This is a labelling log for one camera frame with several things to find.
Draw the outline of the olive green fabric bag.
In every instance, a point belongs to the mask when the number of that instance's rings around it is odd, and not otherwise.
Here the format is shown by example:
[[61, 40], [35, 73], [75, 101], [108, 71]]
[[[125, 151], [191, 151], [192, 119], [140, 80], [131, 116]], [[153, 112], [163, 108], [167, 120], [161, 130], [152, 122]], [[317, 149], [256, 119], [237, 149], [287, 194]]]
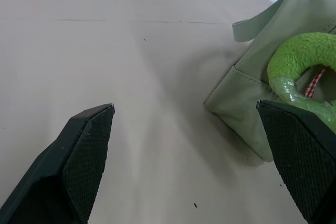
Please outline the olive green fabric bag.
[[204, 102], [264, 161], [273, 156], [256, 103], [278, 101], [268, 84], [267, 65], [287, 39], [303, 33], [336, 32], [336, 0], [278, 0], [253, 18], [232, 25], [237, 42], [249, 46]]

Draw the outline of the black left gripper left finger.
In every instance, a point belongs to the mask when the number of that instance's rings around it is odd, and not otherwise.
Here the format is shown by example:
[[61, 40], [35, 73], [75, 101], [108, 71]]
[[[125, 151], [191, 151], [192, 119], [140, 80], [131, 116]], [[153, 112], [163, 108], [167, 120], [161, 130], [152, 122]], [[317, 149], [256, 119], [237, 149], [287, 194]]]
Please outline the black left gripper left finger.
[[69, 119], [0, 208], [0, 224], [87, 224], [100, 186], [113, 104]]

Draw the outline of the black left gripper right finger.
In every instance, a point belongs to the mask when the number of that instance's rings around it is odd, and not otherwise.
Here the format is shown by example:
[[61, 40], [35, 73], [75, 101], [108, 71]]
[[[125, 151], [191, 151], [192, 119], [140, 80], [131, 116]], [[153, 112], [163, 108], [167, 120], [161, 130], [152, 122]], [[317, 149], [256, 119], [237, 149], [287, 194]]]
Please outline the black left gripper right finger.
[[259, 100], [275, 166], [308, 224], [336, 224], [336, 134], [314, 113]]

